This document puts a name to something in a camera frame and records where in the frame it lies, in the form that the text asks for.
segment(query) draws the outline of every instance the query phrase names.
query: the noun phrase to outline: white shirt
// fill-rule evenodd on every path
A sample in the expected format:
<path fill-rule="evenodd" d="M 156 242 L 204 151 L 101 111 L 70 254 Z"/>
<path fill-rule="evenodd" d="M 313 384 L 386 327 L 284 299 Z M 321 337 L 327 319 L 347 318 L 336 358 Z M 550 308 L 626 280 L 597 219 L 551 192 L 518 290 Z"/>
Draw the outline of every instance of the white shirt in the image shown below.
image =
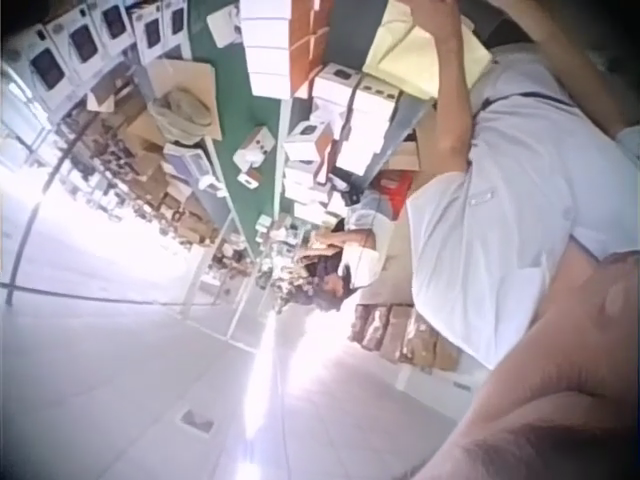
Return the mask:
<path fill-rule="evenodd" d="M 338 272 L 342 274 L 345 267 L 349 266 L 353 288 L 369 286 L 378 278 L 384 267 L 393 232 L 393 222 L 376 209 L 375 203 L 371 203 L 365 201 L 349 207 L 345 218 L 345 231 L 371 229 L 376 242 L 375 250 L 363 248 L 353 242 L 345 244 Z"/>
<path fill-rule="evenodd" d="M 531 55 L 501 60 L 478 89 L 476 105 L 531 91 L 570 102 Z M 408 201 L 412 289 L 442 335 L 494 368 L 527 330 L 570 235 L 600 258 L 638 248 L 638 172 L 577 108 L 511 97 L 474 127 L 469 171 Z"/>

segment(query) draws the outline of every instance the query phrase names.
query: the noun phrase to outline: tile floor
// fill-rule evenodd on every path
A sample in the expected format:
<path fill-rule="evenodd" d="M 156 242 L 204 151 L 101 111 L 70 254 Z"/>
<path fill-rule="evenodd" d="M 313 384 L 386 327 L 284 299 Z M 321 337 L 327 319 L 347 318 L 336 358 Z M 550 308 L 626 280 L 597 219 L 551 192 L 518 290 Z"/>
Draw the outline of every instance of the tile floor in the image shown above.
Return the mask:
<path fill-rule="evenodd" d="M 292 308 L 274 323 L 253 312 L 241 322 L 255 354 L 166 308 L 17 296 L 2 318 L 3 471 L 29 480 L 389 480 L 453 428 L 362 368 L 343 319 Z M 178 422 L 188 408 L 215 421 L 209 435 Z"/>

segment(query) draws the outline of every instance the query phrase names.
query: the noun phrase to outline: person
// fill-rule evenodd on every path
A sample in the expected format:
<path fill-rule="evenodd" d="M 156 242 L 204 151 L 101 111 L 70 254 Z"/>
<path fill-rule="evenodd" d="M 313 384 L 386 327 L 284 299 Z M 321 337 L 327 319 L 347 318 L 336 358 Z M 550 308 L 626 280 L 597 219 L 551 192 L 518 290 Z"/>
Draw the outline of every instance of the person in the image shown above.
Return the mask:
<path fill-rule="evenodd" d="M 639 260 L 609 257 L 558 299 L 435 455 L 397 480 L 640 478 Z"/>
<path fill-rule="evenodd" d="M 318 276 L 314 303 L 321 310 L 339 310 L 342 303 L 380 275 L 393 231 L 389 198 L 374 188 L 365 190 L 360 202 L 347 209 L 344 231 L 315 232 L 314 241 L 324 245 L 303 254 L 340 255 L 337 270 Z"/>
<path fill-rule="evenodd" d="M 403 0 L 434 38 L 431 178 L 407 202 L 417 310 L 493 369 L 536 318 L 567 249 L 637 249 L 638 130 L 535 0 L 492 0 L 536 42 L 471 92 L 456 0 Z"/>

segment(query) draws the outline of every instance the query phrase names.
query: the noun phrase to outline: man's arm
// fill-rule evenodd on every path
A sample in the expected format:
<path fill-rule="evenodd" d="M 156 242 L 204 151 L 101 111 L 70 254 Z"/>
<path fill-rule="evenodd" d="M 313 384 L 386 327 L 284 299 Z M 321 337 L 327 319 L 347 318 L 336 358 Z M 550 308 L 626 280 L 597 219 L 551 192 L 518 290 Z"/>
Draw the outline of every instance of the man's arm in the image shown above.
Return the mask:
<path fill-rule="evenodd" d="M 464 71 L 462 23 L 457 0 L 402 0 L 416 25 L 430 33 L 438 57 L 439 87 L 433 173 L 466 172 L 472 117 Z"/>
<path fill-rule="evenodd" d="M 627 126 L 604 76 L 536 0 L 489 0 L 536 42 L 549 67 L 584 113 L 611 138 Z"/>

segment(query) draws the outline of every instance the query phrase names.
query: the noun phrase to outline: yellow paper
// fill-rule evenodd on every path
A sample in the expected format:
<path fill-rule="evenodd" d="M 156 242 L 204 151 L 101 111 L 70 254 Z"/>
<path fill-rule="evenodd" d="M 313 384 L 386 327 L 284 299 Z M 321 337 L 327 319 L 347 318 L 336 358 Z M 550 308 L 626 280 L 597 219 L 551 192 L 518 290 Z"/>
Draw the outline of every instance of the yellow paper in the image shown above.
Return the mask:
<path fill-rule="evenodd" d="M 471 87 L 491 62 L 491 54 L 462 26 L 464 65 Z M 422 99 L 438 96 L 438 58 L 433 37 L 413 25 L 410 10 L 391 0 L 363 70 Z"/>

